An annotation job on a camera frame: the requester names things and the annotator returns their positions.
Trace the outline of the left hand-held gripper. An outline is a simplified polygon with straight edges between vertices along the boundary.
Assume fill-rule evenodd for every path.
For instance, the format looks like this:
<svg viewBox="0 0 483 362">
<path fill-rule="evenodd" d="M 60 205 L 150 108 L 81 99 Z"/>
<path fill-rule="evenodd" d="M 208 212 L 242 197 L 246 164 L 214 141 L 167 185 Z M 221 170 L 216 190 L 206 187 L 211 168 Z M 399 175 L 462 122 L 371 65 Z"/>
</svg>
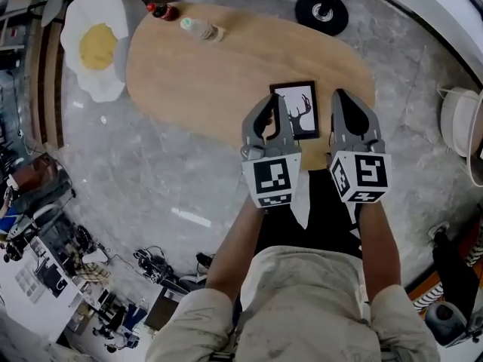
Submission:
<svg viewBox="0 0 483 362">
<path fill-rule="evenodd" d="M 271 119 L 275 132 L 264 138 Z M 294 142 L 284 98 L 278 94 L 263 98 L 245 117 L 241 131 L 242 173 L 255 206 L 290 204 L 299 178 L 301 148 Z"/>
</svg>

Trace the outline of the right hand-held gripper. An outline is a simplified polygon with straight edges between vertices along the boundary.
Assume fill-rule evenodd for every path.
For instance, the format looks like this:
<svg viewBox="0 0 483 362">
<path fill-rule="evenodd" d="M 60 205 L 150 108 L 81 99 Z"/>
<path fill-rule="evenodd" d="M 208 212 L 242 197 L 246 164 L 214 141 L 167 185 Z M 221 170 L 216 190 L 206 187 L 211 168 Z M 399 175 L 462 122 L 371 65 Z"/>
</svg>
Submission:
<svg viewBox="0 0 483 362">
<path fill-rule="evenodd" d="M 332 131 L 329 172 L 344 203 L 375 203 L 391 188 L 391 155 L 380 139 L 380 126 L 372 109 L 344 89 L 332 96 Z M 337 145 L 358 144 L 350 149 Z"/>
</svg>

